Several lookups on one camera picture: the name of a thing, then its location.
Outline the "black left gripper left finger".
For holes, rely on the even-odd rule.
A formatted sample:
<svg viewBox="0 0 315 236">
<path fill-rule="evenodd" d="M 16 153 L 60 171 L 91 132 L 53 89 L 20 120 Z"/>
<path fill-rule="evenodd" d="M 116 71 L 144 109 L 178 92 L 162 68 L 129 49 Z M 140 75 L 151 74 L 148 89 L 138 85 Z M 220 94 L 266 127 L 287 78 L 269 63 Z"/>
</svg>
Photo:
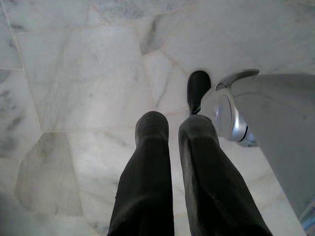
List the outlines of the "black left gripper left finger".
<svg viewBox="0 0 315 236">
<path fill-rule="evenodd" d="M 119 179 L 110 236 L 174 235 L 169 126 L 156 111 L 135 128 L 136 149 Z"/>
</svg>

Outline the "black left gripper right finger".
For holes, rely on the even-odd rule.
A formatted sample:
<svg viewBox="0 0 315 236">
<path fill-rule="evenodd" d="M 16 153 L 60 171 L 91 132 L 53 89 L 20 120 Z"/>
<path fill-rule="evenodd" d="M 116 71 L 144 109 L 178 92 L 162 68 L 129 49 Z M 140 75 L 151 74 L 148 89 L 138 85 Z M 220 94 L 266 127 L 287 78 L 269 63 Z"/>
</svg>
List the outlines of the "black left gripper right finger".
<svg viewBox="0 0 315 236">
<path fill-rule="evenodd" d="M 191 235 L 271 235 L 209 118 L 192 115 L 181 124 L 179 151 Z"/>
</svg>

